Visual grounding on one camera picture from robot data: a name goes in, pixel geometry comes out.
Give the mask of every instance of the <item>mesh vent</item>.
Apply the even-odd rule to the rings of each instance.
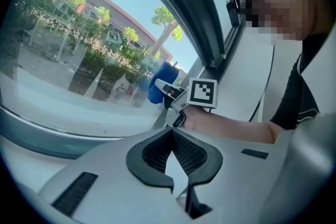
[[[170,133],[167,133],[146,146],[142,152],[142,158],[152,168],[165,173],[167,159],[171,151],[172,140]]]
[[[146,146],[142,158],[152,168],[165,173],[171,151],[187,175],[197,170],[207,160],[204,149],[177,133],[167,133]]]
[[[174,133],[173,152],[183,171],[189,175],[200,168],[207,160],[207,153],[179,134]]]

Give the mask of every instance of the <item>building roof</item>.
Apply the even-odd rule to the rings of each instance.
[[[126,11],[124,11],[121,7],[119,7],[116,3],[112,2],[111,0],[103,0],[110,6],[112,6],[114,9],[116,9],[118,12],[120,12],[123,16],[125,16],[128,20],[130,20],[132,23],[134,23],[137,27],[139,27],[150,39],[152,39],[154,42],[157,41],[157,39],[147,31],[137,20],[135,20],[131,15],[129,15]],[[161,47],[166,53],[169,55],[172,55],[165,47]]]

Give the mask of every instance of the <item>black vent slot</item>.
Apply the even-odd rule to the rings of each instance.
[[[249,155],[249,156],[253,156],[256,158],[260,158],[260,159],[266,159],[268,156],[268,153],[266,152],[262,152],[262,151],[254,151],[254,150],[250,150],[248,148],[245,148],[242,150],[243,154]]]
[[[52,206],[64,215],[71,217],[97,177],[98,175],[92,173],[84,172],[80,174],[57,200],[54,201]]]
[[[204,149],[187,140],[183,136],[174,133],[173,153],[183,168],[183,171],[189,175],[201,167],[208,156]]]

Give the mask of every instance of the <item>palm tree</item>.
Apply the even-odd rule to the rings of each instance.
[[[163,31],[161,36],[157,39],[156,43],[152,47],[150,52],[151,55],[156,56],[157,52],[160,50],[170,35],[174,38],[175,41],[181,40],[182,29],[166,6],[157,7],[155,9],[152,23],[163,26]]]

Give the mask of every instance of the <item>gray panel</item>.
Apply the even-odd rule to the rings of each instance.
[[[287,223],[314,198],[335,168],[336,113],[319,115],[263,144],[181,131],[214,145],[223,165],[207,184],[194,187],[212,211],[192,220],[169,188],[142,184],[125,157],[135,144],[163,129],[97,146],[56,174],[40,195],[52,204],[82,172],[98,175],[72,217],[94,223]],[[242,154],[250,149],[266,159]]]

